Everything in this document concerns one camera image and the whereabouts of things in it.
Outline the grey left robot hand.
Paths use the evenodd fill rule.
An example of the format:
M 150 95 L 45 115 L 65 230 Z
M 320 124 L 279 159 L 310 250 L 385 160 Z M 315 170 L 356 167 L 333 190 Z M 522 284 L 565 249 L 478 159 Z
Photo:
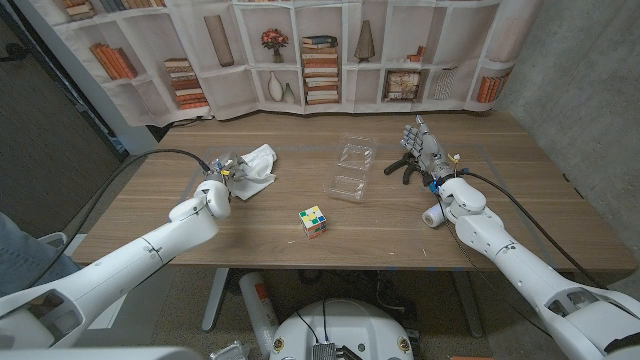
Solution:
M 239 155 L 228 152 L 220 155 L 208 164 L 210 170 L 205 174 L 206 180 L 222 183 L 240 182 L 250 170 L 249 164 Z

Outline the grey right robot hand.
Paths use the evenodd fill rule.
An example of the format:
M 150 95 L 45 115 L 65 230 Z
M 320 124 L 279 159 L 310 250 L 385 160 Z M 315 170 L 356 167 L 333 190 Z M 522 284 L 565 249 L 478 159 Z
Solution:
M 454 168 L 421 115 L 416 116 L 415 125 L 405 126 L 401 144 L 416 158 L 423 174 L 436 181 L 454 175 Z

